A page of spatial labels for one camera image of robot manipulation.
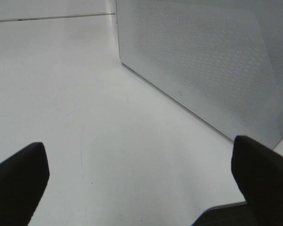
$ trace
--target white perforated panel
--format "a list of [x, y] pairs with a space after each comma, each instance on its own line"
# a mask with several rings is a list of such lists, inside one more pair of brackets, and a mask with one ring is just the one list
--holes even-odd
[[283, 138], [283, 2], [240, 2], [118, 0], [120, 56], [229, 137], [274, 147]]

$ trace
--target white device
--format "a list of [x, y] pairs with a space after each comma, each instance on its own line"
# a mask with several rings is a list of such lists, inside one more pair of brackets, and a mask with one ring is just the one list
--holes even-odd
[[231, 139], [283, 138], [283, 0], [117, 0], [121, 61]]

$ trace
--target perforated metal panel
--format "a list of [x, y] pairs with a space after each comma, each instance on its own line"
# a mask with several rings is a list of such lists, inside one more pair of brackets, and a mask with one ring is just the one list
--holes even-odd
[[117, 0], [123, 63], [230, 138], [283, 138], [283, 0]]

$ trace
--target white tabletop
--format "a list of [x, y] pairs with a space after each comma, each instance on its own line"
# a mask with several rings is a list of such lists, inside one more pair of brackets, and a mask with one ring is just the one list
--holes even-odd
[[0, 22], [114, 12], [115, 0], [0, 0]]
[[0, 23], [0, 161], [34, 141], [31, 226], [187, 226], [243, 201], [232, 141], [118, 59], [111, 16]]

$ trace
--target white table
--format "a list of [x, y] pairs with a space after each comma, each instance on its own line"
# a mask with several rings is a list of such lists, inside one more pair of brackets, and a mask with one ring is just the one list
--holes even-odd
[[115, 0], [0, 0], [0, 22], [115, 13]]
[[45, 144], [31, 226], [187, 226], [240, 202], [232, 141], [120, 64], [111, 16], [0, 23], [0, 162]]

